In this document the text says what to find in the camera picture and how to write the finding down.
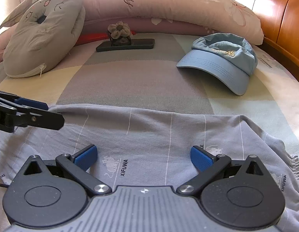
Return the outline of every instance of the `black phone case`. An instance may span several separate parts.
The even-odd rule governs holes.
[[[114,51],[114,50],[134,50],[134,49],[153,49],[155,39],[132,39],[131,45],[111,46],[111,41],[105,41],[97,46],[96,51]]]

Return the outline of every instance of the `printed logo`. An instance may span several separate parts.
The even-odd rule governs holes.
[[[121,176],[125,176],[126,169],[127,169],[127,164],[128,164],[128,160],[124,159],[123,165],[122,165],[122,170],[120,171]]]
[[[275,173],[270,173],[275,183],[278,185],[278,187],[281,189],[282,192],[285,190],[286,180],[287,176],[284,175],[282,179],[282,175],[276,175]]]
[[[219,146],[219,145],[208,146],[204,150],[206,150],[208,153],[212,154],[213,156],[216,156],[218,154],[222,154],[223,150],[220,149],[220,148],[217,148],[217,146]]]
[[[119,159],[114,159],[110,156],[104,156],[102,158],[102,163],[104,166],[107,167],[107,170],[112,174],[109,175],[109,173],[105,173],[104,175],[109,176],[110,178],[113,177],[114,173],[117,171],[118,168],[118,164],[119,164]]]
[[[282,187],[281,187],[281,191],[284,192],[285,189],[285,183],[286,183],[286,175],[283,176],[283,182],[282,182]]]

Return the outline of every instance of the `black cable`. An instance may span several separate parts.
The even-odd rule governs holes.
[[[9,185],[7,185],[7,184],[3,184],[3,183],[0,183],[0,187],[6,187],[6,188],[8,188],[8,187],[9,187]]]

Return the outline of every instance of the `cap brim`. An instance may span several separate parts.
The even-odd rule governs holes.
[[[249,75],[228,60],[211,52],[191,50],[176,66],[206,71],[239,96],[243,95],[248,87]]]

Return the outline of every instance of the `gray pillow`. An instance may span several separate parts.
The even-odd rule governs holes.
[[[3,54],[6,74],[23,78],[54,68],[83,29],[82,0],[39,0],[22,16]]]

